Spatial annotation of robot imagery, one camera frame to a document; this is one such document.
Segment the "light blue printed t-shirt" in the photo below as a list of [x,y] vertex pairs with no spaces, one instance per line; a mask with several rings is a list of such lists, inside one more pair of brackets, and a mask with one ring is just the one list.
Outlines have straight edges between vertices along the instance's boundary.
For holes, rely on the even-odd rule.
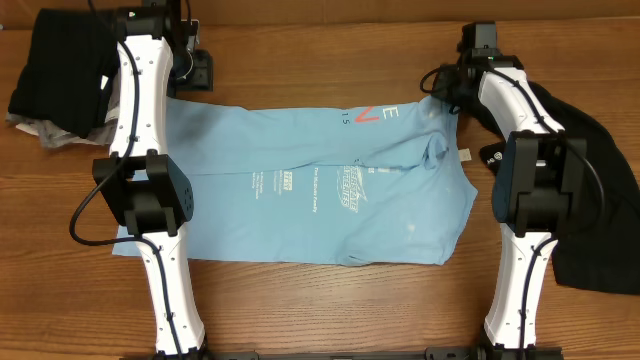
[[171,158],[189,178],[192,259],[348,266],[445,263],[473,206],[457,119],[396,105],[247,110],[172,99]]

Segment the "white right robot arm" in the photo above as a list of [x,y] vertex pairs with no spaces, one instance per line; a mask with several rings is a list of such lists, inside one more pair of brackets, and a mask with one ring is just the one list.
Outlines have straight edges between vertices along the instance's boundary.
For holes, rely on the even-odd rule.
[[492,190],[502,250],[492,305],[472,359],[559,359],[536,345],[536,316],[547,263],[578,208],[586,143],[568,140],[513,57],[460,60],[432,71],[429,94],[450,111],[487,111],[505,139]]

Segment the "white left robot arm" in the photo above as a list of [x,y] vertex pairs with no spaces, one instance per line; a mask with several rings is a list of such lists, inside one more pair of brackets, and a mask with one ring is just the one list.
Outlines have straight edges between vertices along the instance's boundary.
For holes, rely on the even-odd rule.
[[119,55],[119,116],[109,155],[93,177],[109,209],[138,248],[156,321],[156,359],[209,359],[186,257],[194,196],[168,154],[166,105],[194,69],[188,41],[197,33],[177,1],[119,8],[114,24]]

